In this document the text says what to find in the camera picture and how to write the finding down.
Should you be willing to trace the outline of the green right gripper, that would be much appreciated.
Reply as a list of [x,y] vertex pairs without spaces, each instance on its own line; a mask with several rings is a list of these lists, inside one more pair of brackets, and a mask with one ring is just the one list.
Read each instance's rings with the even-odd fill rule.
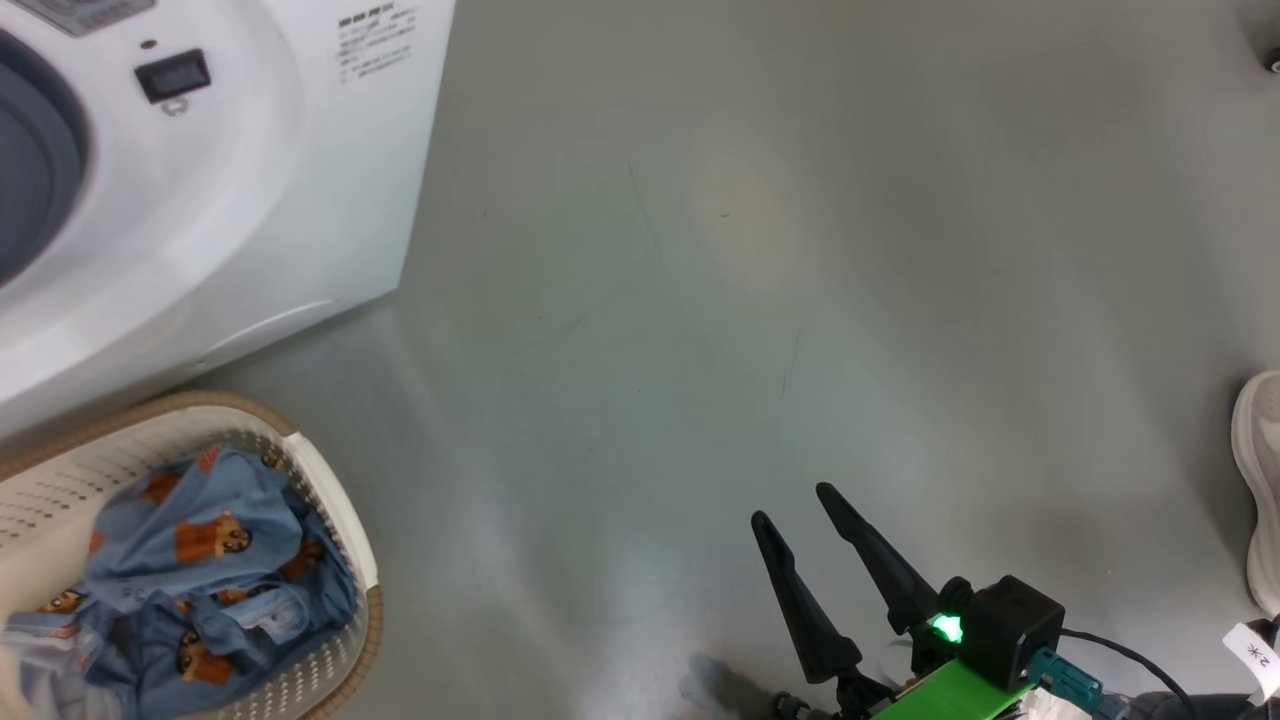
[[911,642],[913,683],[901,689],[860,669],[856,643],[835,628],[800,578],[767,512],[750,518],[762,560],[805,680],[835,682],[836,719],[996,719],[1033,687],[1041,651],[1041,593],[1014,577],[980,591],[961,578],[934,588],[831,483],[815,495],[850,543],[887,607],[890,626]]

